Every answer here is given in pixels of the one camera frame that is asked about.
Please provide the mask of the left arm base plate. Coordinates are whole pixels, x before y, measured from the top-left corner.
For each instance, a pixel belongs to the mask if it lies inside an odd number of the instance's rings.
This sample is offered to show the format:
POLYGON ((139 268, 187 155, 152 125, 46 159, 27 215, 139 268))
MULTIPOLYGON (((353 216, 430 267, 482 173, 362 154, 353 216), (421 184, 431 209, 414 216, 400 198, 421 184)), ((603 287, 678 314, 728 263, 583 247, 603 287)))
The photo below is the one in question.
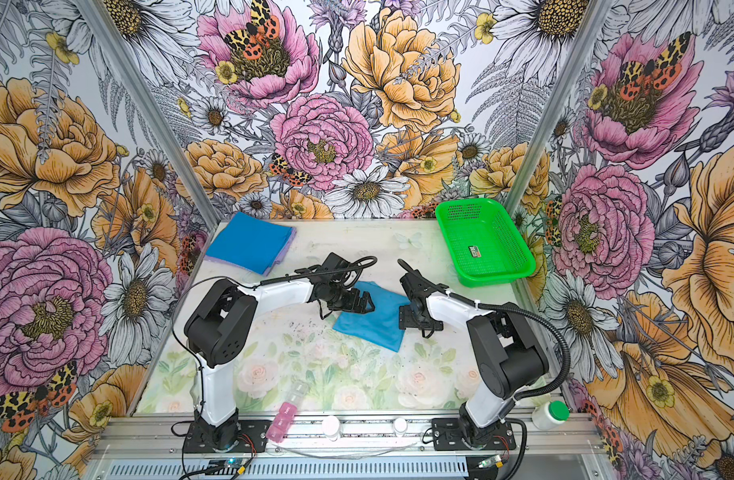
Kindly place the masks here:
POLYGON ((266 450, 266 433, 271 422, 267 420, 241 420, 234 440, 213 440, 201 426, 191 426, 186 434, 183 452, 185 454, 208 453, 262 453, 266 450))

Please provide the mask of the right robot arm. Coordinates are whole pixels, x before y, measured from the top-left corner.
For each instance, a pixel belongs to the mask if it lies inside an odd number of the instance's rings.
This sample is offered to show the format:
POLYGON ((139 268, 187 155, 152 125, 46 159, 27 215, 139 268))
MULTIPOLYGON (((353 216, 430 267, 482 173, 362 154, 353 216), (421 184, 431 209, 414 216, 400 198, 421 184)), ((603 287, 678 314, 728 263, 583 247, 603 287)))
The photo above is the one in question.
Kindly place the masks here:
POLYGON ((458 422, 463 441, 481 449, 519 400, 545 395, 563 381, 558 377, 534 386, 549 372, 549 362, 528 321, 544 320, 514 303, 491 305, 468 299, 431 282, 406 262, 399 264, 405 270, 400 283, 409 300, 399 308, 399 328, 417 329, 429 338, 450 325, 469 335, 481 383, 460 407, 458 422))

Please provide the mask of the green plastic basket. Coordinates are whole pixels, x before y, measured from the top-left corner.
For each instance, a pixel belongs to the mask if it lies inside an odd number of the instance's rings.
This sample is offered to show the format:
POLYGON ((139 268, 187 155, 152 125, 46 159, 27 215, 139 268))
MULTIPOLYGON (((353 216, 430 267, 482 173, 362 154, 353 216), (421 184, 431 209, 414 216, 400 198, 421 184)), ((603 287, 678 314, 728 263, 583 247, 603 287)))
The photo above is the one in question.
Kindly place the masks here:
POLYGON ((469 288, 511 283, 536 260, 506 209, 487 198, 446 201, 435 216, 459 282, 469 288))

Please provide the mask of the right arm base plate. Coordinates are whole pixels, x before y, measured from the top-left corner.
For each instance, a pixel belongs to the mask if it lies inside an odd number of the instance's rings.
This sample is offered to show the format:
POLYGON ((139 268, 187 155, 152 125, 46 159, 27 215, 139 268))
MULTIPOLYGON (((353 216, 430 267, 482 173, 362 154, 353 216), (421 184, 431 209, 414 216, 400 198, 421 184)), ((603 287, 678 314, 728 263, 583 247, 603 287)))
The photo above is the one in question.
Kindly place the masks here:
POLYGON ((432 443, 436 451, 514 450, 516 439, 508 422, 496 422, 485 429, 461 427, 458 418, 433 418, 432 443))

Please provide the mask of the light blue t shirt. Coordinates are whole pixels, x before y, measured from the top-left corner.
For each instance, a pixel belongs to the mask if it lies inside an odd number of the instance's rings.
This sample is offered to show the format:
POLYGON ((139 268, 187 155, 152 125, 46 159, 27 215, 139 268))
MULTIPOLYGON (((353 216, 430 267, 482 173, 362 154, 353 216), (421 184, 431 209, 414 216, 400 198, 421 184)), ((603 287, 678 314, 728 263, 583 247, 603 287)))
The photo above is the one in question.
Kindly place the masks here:
POLYGON ((357 282, 356 287, 370 294, 375 310, 365 314, 341 313, 333 329, 398 352, 404 338, 404 331, 399 328, 399 309, 408 305, 409 300, 375 282, 357 282))

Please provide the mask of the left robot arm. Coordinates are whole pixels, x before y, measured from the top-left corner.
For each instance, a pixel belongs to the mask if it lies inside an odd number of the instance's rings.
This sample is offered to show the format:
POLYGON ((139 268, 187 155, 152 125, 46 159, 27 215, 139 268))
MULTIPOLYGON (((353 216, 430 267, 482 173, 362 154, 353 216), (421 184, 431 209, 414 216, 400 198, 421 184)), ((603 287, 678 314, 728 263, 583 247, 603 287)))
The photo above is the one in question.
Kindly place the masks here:
POLYGON ((227 451, 240 438, 233 362, 244 350, 254 320, 308 303, 331 312, 371 313, 375 310, 371 295, 356 283, 376 263, 372 255, 349 262, 331 253, 321 264, 256 285, 221 278, 210 286, 184 327, 187 348, 197 362, 194 430, 208 447, 227 451))

